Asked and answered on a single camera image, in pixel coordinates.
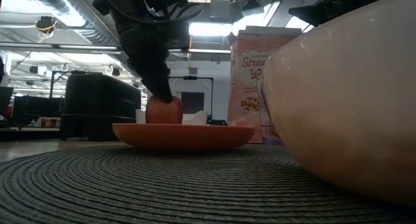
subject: gray carpet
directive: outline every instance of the gray carpet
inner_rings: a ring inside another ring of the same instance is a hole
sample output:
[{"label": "gray carpet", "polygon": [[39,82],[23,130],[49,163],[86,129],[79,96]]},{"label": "gray carpet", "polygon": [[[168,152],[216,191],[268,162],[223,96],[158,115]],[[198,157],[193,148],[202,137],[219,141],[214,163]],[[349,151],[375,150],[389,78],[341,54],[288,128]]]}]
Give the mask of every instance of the gray carpet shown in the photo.
[{"label": "gray carpet", "polygon": [[416,223],[412,211],[334,188],[282,147],[95,147],[0,163],[0,223]]}]

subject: computer monitor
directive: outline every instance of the computer monitor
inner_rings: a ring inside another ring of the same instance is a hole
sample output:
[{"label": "computer monitor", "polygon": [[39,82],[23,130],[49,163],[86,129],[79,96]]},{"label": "computer monitor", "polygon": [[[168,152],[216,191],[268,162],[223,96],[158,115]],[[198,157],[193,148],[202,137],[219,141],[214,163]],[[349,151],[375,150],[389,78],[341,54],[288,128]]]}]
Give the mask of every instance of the computer monitor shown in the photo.
[{"label": "computer monitor", "polygon": [[14,98],[13,124],[28,125],[33,118],[60,117],[63,98],[32,97],[25,95]]},{"label": "computer monitor", "polygon": [[10,98],[12,98],[12,87],[0,87],[0,114],[6,114]]}]

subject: cereal box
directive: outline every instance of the cereal box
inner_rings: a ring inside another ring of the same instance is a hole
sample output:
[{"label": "cereal box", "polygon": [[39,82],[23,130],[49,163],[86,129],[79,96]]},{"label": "cereal box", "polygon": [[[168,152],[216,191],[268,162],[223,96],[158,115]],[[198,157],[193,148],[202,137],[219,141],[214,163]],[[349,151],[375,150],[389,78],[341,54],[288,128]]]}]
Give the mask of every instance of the cereal box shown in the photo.
[{"label": "cereal box", "polygon": [[300,29],[247,27],[231,44],[231,85],[228,124],[251,126],[256,131],[249,143],[263,143],[257,80],[263,78],[266,60],[281,46],[300,35]]}]

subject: cereal image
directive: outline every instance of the cereal image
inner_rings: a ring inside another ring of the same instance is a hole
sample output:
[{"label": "cereal image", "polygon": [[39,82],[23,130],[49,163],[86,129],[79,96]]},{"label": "cereal image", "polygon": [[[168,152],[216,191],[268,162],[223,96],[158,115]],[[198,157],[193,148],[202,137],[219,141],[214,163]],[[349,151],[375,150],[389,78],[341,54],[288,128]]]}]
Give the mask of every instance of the cereal image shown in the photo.
[{"label": "cereal image", "polygon": [[241,107],[245,110],[258,112],[260,109],[259,100],[256,97],[246,97],[241,101]]}]

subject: overhead lamp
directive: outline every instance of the overhead lamp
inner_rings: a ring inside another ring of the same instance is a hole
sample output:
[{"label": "overhead lamp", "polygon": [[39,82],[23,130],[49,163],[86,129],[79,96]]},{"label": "overhead lamp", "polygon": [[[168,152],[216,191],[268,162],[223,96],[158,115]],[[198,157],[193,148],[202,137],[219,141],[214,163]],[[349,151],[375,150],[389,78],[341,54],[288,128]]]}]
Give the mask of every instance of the overhead lamp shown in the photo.
[{"label": "overhead lamp", "polygon": [[189,53],[216,53],[216,54],[231,54],[228,49],[188,49]]},{"label": "overhead lamp", "polygon": [[98,50],[116,50],[115,46],[93,46],[93,45],[59,45],[62,49],[98,49]]},{"label": "overhead lamp", "polygon": [[115,77],[120,76],[120,69],[119,68],[113,68],[111,75],[114,75]]},{"label": "overhead lamp", "polygon": [[106,54],[62,53],[66,58],[85,64],[115,64],[116,60]]},{"label": "overhead lamp", "polygon": [[58,20],[51,16],[40,16],[40,19],[35,22],[35,25],[38,31],[52,36],[52,32],[58,25]]},{"label": "overhead lamp", "polygon": [[228,36],[231,32],[229,23],[191,23],[189,34],[192,36]]},{"label": "overhead lamp", "polygon": [[91,50],[92,54],[120,55],[123,51]]},{"label": "overhead lamp", "polygon": [[48,44],[27,44],[27,43],[10,43],[0,42],[0,47],[30,47],[30,48],[52,48],[52,45]]},{"label": "overhead lamp", "polygon": [[[14,88],[14,91],[21,91],[21,92],[49,92],[49,88]],[[65,92],[65,89],[54,89],[54,92]]]},{"label": "overhead lamp", "polygon": [[309,26],[308,23],[306,23],[305,21],[297,18],[296,16],[293,16],[289,22],[287,22],[286,26],[287,28],[290,29],[301,29],[302,31],[306,29],[306,27]]},{"label": "overhead lamp", "polygon": [[33,73],[33,74],[37,74],[38,73],[38,66],[31,66],[29,68],[29,72]]}]

